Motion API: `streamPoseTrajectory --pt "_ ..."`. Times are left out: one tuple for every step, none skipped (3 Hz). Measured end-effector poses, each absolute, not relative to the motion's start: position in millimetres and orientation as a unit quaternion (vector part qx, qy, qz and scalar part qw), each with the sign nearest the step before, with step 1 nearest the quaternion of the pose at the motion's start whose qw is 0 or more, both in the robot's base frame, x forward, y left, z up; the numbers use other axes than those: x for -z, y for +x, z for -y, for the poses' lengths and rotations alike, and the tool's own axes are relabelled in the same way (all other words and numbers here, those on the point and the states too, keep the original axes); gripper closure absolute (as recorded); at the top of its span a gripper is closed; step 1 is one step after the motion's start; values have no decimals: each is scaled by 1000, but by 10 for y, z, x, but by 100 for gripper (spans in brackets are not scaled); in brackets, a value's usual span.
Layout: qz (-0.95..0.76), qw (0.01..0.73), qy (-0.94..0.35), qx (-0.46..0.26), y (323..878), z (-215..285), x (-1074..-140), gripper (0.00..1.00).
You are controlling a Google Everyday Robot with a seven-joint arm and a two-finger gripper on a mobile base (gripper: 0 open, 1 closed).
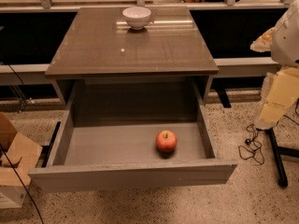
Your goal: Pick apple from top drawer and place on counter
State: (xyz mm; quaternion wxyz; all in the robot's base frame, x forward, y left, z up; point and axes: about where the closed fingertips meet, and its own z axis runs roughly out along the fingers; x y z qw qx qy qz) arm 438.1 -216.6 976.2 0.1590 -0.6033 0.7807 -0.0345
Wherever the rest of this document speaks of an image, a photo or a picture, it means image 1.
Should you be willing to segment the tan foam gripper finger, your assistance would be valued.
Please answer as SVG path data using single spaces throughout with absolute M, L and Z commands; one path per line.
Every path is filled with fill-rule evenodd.
M 250 49 L 256 52 L 267 52 L 271 50 L 272 35 L 275 28 L 272 27 L 260 35 L 250 45 Z

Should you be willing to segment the tan foam padded gripper finger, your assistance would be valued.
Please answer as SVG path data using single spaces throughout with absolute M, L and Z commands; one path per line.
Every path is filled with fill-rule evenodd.
M 268 73 L 263 81 L 261 101 L 256 109 L 255 127 L 259 130 L 275 127 L 298 98 L 298 68 L 291 67 L 275 74 Z

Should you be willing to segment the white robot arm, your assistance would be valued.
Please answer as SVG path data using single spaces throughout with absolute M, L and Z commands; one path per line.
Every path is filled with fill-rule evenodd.
M 269 51 L 272 60 L 281 65 L 278 72 L 268 73 L 263 81 L 254 120 L 257 129 L 268 130 L 299 99 L 299 0 L 290 5 L 274 27 L 253 41 L 250 49 Z

